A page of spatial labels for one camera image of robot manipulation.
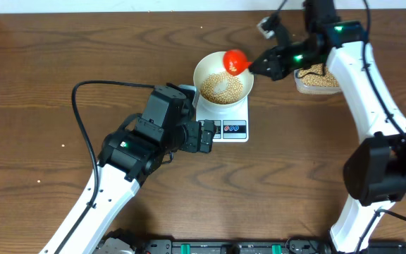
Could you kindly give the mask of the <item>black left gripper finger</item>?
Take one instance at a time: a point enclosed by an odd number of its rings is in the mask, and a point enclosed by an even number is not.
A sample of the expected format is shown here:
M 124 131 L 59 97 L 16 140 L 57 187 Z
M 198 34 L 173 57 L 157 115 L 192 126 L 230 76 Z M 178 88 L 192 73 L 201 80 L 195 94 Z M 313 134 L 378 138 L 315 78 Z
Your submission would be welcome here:
M 204 131 L 215 133 L 216 126 L 212 120 L 203 120 L 202 127 Z
M 199 151 L 210 153 L 212 150 L 214 134 L 211 131 L 202 131 Z

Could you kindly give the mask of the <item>red plastic measuring scoop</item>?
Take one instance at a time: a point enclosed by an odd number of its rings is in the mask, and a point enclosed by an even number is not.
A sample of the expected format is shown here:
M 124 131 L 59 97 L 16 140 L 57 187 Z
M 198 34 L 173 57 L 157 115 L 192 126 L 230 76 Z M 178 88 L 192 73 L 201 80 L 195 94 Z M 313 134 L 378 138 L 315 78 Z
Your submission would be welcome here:
M 223 67 L 225 70 L 234 76 L 240 75 L 243 71 L 247 70 L 252 64 L 248 61 L 247 56 L 244 52 L 239 49 L 228 50 L 224 53 Z

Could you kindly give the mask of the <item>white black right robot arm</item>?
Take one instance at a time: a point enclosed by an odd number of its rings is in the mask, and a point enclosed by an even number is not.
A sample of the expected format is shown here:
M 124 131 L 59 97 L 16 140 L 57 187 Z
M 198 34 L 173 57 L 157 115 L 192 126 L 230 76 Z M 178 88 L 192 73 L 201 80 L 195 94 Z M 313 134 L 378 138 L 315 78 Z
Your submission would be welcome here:
M 292 42 L 278 12 L 259 31 L 275 37 L 249 67 L 251 73 L 281 80 L 322 64 L 338 81 L 354 119 L 359 147 L 343 167 L 348 197 L 331 227 L 333 253 L 361 253 L 384 214 L 406 194 L 406 118 L 381 77 L 369 41 L 370 25 L 342 20 L 332 1 L 303 3 L 307 38 Z

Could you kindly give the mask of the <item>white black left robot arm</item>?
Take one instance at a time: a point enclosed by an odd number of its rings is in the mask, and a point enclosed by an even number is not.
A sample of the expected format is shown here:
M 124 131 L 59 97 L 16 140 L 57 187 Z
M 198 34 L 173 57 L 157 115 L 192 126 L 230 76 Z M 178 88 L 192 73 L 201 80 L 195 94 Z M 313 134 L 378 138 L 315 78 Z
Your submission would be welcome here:
M 196 121 L 199 92 L 195 86 L 152 86 L 142 113 L 128 116 L 95 154 L 87 134 L 92 175 L 43 253 L 93 253 L 117 214 L 147 177 L 179 150 L 209 153 L 216 127 Z

